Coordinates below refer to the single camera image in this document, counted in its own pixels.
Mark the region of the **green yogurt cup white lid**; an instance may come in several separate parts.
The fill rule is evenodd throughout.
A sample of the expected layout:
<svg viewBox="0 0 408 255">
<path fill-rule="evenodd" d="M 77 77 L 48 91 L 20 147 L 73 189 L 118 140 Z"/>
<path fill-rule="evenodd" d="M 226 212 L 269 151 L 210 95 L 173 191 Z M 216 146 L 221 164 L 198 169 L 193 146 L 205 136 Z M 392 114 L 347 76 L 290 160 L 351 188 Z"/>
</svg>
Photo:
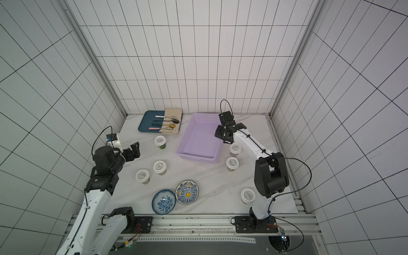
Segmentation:
<svg viewBox="0 0 408 255">
<path fill-rule="evenodd" d="M 166 148 L 166 138 L 164 136 L 157 136 L 154 140 L 154 143 L 159 149 Z"/>
</svg>

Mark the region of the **purple perforated plastic basket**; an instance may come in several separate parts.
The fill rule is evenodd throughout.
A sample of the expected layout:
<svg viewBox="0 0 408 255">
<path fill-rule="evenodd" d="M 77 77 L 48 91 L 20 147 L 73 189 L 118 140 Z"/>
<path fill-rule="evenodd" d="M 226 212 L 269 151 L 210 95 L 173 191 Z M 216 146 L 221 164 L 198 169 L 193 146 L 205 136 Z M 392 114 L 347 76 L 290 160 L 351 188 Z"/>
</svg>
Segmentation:
<svg viewBox="0 0 408 255">
<path fill-rule="evenodd" d="M 194 113 L 176 154 L 186 160 L 217 163 L 222 140 L 215 137 L 215 132 L 220 124 L 217 114 Z"/>
</svg>

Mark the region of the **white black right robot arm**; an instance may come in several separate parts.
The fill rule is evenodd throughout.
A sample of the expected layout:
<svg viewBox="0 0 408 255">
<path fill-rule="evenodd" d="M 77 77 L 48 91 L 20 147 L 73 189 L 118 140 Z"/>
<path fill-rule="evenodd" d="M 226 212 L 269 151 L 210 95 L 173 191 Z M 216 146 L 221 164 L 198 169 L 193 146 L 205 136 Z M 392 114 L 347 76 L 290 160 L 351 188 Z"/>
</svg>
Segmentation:
<svg viewBox="0 0 408 255">
<path fill-rule="evenodd" d="M 285 157 L 262 146 L 241 123 L 219 125 L 215 137 L 224 143 L 239 145 L 255 160 L 254 184 L 259 196 L 249 211 L 253 227 L 272 222 L 270 207 L 276 198 L 286 195 L 290 180 Z"/>
</svg>

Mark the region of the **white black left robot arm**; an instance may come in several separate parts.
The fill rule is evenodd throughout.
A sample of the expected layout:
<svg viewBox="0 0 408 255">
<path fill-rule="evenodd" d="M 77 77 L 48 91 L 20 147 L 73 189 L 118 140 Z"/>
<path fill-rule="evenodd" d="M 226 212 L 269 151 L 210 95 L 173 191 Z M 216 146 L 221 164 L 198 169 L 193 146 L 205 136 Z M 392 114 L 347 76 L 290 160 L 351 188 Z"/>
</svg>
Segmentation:
<svg viewBox="0 0 408 255">
<path fill-rule="evenodd" d="M 84 190 L 83 204 L 58 255 L 107 255 L 122 232 L 135 229 L 137 223 L 132 207 L 116 208 L 106 226 L 95 236 L 119 181 L 119 173 L 126 162 L 140 157 L 139 146 L 136 142 L 125 150 L 111 146 L 96 149 L 92 156 L 95 166 Z"/>
</svg>

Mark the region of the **dark teal plastic tray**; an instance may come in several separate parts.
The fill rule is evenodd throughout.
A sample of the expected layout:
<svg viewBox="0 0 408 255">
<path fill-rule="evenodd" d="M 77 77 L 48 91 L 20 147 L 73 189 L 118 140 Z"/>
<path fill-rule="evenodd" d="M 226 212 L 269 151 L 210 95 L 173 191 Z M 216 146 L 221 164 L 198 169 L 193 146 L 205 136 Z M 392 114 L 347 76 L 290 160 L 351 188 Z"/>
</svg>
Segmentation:
<svg viewBox="0 0 408 255">
<path fill-rule="evenodd" d="M 160 123 L 160 122 L 153 122 L 153 120 L 163 120 L 163 119 L 155 118 L 155 116 L 156 115 L 164 116 L 164 113 L 165 113 L 164 111 L 158 111 L 158 110 L 146 111 L 139 124 L 138 131 L 142 133 L 159 133 L 159 131 L 157 130 L 148 130 L 148 129 L 150 127 L 155 127 L 155 126 L 152 126 L 152 123 Z"/>
</svg>

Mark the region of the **beige folded cloth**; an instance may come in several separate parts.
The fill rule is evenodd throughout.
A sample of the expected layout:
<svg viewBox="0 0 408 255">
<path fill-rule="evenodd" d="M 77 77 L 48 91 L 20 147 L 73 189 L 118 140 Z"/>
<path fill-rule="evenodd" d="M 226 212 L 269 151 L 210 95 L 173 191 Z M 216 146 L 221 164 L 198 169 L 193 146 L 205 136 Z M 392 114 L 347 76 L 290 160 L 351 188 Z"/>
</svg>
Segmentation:
<svg viewBox="0 0 408 255">
<path fill-rule="evenodd" d="M 162 134 L 177 135 L 181 125 L 182 113 L 183 111 L 180 108 L 167 108 L 159 132 Z"/>
</svg>

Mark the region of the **black spoon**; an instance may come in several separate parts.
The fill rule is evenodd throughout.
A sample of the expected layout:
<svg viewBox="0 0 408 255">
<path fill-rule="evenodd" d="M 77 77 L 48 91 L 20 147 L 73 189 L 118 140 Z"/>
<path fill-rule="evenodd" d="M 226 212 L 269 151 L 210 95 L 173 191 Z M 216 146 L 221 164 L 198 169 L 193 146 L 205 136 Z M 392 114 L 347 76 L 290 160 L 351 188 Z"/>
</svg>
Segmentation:
<svg viewBox="0 0 408 255">
<path fill-rule="evenodd" d="M 171 120 L 153 120 L 153 122 L 160 122 L 160 123 L 163 123 L 163 122 L 171 122 L 171 123 L 174 123 L 174 124 L 179 124 L 179 123 L 180 123 L 180 121 L 177 120 L 177 119 L 171 119 Z"/>
</svg>

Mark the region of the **blue patterned bowl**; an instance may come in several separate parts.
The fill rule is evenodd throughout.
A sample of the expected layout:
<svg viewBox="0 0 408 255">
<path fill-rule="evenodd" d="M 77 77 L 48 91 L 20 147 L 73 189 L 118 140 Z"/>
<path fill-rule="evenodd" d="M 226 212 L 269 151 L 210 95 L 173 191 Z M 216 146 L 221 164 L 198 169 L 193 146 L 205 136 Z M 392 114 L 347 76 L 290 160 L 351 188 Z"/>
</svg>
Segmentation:
<svg viewBox="0 0 408 255">
<path fill-rule="evenodd" d="M 170 213 L 176 204 L 176 197 L 171 190 L 161 190 L 157 192 L 152 200 L 152 209 L 158 215 Z"/>
</svg>

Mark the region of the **yellow blue patterned plate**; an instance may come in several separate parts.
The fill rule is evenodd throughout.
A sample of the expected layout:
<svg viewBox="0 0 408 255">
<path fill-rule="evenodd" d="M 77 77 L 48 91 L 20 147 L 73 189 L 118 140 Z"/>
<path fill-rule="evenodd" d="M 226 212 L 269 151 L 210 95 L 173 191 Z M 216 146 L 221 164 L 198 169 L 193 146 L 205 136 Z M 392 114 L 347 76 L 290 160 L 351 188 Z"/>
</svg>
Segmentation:
<svg viewBox="0 0 408 255">
<path fill-rule="evenodd" d="M 180 204 L 190 205 L 198 198 L 199 187 L 193 181 L 183 181 L 177 186 L 175 195 Z"/>
</svg>

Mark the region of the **green handled gold spoon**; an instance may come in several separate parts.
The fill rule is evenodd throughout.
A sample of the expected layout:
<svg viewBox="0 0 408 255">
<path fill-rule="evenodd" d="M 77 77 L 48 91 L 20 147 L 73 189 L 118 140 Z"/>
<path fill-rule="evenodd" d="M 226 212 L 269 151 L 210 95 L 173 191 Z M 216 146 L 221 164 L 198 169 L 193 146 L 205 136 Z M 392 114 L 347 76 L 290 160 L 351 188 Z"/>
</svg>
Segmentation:
<svg viewBox="0 0 408 255">
<path fill-rule="evenodd" d="M 171 124 L 152 123 L 152 126 L 155 126 L 155 127 L 160 126 L 162 129 L 164 129 L 164 128 L 175 129 L 176 128 L 176 125 L 174 123 L 171 123 Z"/>
</svg>

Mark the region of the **white handled spoon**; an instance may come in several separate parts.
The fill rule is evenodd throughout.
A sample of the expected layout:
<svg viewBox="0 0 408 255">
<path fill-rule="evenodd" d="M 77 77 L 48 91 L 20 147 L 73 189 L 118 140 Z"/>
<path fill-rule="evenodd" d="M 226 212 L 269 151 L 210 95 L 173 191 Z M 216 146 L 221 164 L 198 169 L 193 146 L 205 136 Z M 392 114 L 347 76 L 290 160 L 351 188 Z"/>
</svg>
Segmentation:
<svg viewBox="0 0 408 255">
<path fill-rule="evenodd" d="M 177 119 L 177 120 L 179 120 L 176 116 L 161 116 L 161 115 L 156 115 L 155 118 L 164 119 L 164 120 L 171 120 L 171 119 Z"/>
</svg>

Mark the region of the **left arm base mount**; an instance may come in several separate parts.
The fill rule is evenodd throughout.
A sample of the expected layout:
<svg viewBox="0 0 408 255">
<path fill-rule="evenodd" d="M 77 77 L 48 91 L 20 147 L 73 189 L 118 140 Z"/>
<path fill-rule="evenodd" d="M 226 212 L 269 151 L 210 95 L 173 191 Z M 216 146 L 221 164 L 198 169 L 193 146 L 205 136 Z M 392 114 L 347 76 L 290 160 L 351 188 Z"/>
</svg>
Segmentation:
<svg viewBox="0 0 408 255">
<path fill-rule="evenodd" d="M 152 227 L 153 217 L 151 216 L 138 216 L 128 217 L 127 226 L 123 231 L 124 234 L 148 234 Z"/>
</svg>

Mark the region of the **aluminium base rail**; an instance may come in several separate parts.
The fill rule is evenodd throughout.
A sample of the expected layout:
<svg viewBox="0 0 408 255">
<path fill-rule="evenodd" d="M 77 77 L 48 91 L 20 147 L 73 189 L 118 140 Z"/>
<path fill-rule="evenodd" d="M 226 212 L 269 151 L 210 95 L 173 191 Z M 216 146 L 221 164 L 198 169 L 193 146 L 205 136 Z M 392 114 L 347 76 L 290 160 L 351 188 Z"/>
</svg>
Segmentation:
<svg viewBox="0 0 408 255">
<path fill-rule="evenodd" d="M 313 214 L 278 214 L 275 216 L 278 233 L 253 233 L 240 234 L 235 231 L 232 219 L 236 216 L 231 214 L 215 215 L 135 215 L 153 217 L 152 227 L 148 234 L 124 234 L 119 235 L 115 245 L 121 245 L 130 241 L 238 241 L 251 242 L 255 236 L 283 235 L 293 237 L 307 237 L 321 235 L 320 227 Z M 72 217 L 66 231 L 68 237 L 77 215 Z M 109 216 L 102 216 L 102 222 L 98 225 L 95 236 L 106 226 Z"/>
</svg>

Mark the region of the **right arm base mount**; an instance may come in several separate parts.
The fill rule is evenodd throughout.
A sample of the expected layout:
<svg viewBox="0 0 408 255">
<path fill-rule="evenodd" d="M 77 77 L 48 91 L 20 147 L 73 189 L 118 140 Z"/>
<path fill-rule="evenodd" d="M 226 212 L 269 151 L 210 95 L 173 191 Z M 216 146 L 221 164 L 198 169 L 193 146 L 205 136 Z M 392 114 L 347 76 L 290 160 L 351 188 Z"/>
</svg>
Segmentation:
<svg viewBox="0 0 408 255">
<path fill-rule="evenodd" d="M 278 233 L 275 217 L 259 220 L 252 216 L 236 216 L 232 219 L 235 231 L 240 234 Z"/>
</svg>

